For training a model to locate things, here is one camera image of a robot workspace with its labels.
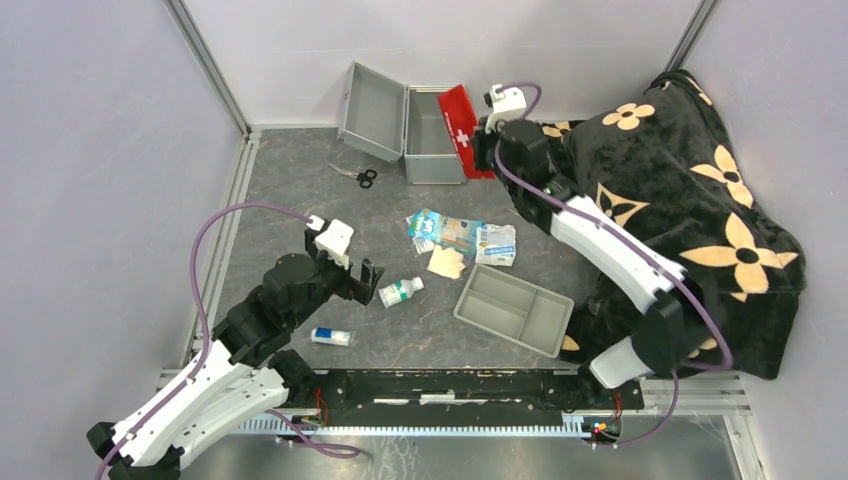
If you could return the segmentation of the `red first aid pouch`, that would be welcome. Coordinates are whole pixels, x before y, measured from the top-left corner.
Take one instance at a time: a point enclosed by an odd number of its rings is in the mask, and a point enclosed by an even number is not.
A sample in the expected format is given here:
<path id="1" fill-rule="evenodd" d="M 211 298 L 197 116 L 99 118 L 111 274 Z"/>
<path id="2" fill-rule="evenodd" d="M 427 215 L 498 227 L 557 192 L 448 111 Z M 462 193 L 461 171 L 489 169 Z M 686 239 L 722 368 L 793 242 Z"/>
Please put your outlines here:
<path id="1" fill-rule="evenodd" d="M 478 120 L 464 85 L 456 85 L 437 96 L 449 138 L 467 179 L 494 179 L 492 171 L 476 168 L 472 137 Z"/>

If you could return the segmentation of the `white green-label bottle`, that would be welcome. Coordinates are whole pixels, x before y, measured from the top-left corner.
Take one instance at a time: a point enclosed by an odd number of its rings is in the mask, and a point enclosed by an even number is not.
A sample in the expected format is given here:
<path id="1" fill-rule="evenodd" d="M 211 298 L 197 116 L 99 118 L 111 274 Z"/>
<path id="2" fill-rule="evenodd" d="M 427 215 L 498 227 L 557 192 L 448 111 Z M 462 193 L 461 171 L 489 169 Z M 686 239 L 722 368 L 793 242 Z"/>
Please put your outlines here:
<path id="1" fill-rule="evenodd" d="M 416 292 L 423 288 L 422 279 L 420 277 L 413 277 L 411 280 L 399 280 L 383 287 L 378 291 L 378 294 L 384 307 L 390 308 L 409 300 Z"/>

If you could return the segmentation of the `blue white small box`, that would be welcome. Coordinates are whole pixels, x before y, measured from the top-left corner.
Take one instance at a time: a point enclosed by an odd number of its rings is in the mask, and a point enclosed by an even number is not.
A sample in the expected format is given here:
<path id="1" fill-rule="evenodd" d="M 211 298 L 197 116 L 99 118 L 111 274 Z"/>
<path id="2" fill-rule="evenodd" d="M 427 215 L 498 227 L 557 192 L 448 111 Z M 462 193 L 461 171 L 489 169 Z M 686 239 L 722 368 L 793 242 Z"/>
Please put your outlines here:
<path id="1" fill-rule="evenodd" d="M 316 327 L 310 332 L 310 340 L 316 344 L 348 347 L 352 339 L 351 332 L 332 328 Z"/>

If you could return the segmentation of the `white gauze packet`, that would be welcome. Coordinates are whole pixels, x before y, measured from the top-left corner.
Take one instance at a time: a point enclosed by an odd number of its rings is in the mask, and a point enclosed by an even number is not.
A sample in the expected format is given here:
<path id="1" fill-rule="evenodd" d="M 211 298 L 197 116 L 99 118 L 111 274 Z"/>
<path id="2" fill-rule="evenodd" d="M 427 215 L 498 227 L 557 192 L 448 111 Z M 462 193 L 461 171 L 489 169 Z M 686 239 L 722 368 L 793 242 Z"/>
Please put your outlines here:
<path id="1" fill-rule="evenodd" d="M 483 224 L 475 233 L 475 262 L 511 267 L 517 256 L 516 229 L 512 225 Z"/>

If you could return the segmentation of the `grey metal case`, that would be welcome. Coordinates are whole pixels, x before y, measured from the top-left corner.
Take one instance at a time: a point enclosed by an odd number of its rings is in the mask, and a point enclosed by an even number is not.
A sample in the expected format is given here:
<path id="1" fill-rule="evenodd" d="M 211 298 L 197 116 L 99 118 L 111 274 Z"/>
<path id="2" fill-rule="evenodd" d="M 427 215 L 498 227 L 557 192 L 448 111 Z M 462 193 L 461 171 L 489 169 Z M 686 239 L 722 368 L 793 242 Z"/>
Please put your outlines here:
<path id="1" fill-rule="evenodd" d="M 410 185 L 463 185 L 467 177 L 438 103 L 450 89 L 408 85 L 354 61 L 337 138 L 385 162 L 401 162 Z"/>

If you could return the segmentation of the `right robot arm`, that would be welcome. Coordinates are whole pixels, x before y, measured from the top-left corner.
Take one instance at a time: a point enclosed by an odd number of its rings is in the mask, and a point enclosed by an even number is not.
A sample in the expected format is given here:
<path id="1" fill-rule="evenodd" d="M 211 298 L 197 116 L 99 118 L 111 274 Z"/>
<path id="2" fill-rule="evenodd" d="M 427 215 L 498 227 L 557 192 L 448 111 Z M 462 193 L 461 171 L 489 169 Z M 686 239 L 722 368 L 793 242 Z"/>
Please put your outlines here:
<path id="1" fill-rule="evenodd" d="M 589 361 L 590 373 L 577 382 L 580 400 L 602 408 L 627 381 L 675 372 L 705 332 L 697 322 L 704 306 L 685 268 L 602 213 L 552 157 L 540 125 L 478 125 L 471 146 L 475 167 L 494 173 L 523 218 L 589 260 L 641 315 L 630 334 Z"/>

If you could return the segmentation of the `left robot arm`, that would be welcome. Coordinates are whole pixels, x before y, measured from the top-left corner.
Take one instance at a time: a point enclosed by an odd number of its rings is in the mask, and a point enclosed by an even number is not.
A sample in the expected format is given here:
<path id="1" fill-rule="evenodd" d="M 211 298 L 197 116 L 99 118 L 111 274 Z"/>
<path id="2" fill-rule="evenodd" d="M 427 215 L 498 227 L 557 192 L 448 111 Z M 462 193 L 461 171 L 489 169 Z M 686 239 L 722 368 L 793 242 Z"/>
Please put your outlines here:
<path id="1" fill-rule="evenodd" d="M 280 257 L 162 390 L 127 418 L 88 431 L 101 460 L 96 478 L 177 479 L 252 417 L 306 405 L 315 374 L 288 348 L 292 333 L 334 296 L 369 304 L 384 272 L 364 259 L 355 278 L 325 252 Z"/>

